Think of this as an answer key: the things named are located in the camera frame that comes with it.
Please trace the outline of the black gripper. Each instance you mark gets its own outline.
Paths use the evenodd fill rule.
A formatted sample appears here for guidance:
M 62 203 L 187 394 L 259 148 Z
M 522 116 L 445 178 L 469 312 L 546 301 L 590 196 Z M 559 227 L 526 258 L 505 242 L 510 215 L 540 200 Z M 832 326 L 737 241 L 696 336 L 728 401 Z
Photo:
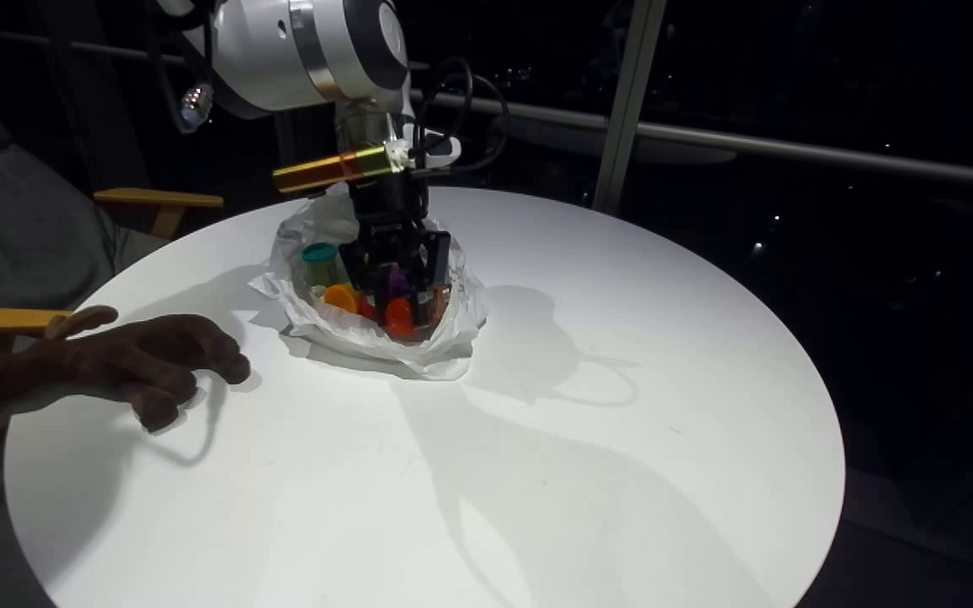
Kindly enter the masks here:
M 354 290 L 377 301 L 382 282 L 372 250 L 395 250 L 415 242 L 425 231 L 429 188 L 421 178 L 398 171 L 361 178 L 352 185 L 357 241 L 342 242 L 342 263 Z M 445 231 L 425 233 L 425 287 L 421 312 L 425 326 L 440 326 L 450 301 L 450 247 L 451 238 Z

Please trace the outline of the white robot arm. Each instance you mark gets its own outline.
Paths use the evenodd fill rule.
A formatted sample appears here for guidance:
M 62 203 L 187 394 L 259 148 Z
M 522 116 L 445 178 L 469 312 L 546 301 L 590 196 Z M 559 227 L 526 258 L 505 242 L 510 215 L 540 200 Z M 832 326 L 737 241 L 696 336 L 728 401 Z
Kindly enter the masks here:
M 392 0 L 152 0 L 197 84 L 169 96 L 180 131 L 213 106 L 238 119 L 334 106 L 347 148 L 272 171 L 281 193 L 342 185 L 347 238 L 302 238 L 276 253 L 294 294 L 374 322 L 395 338 L 450 303 L 450 238 L 425 227 L 429 137 L 409 101 L 409 53 Z

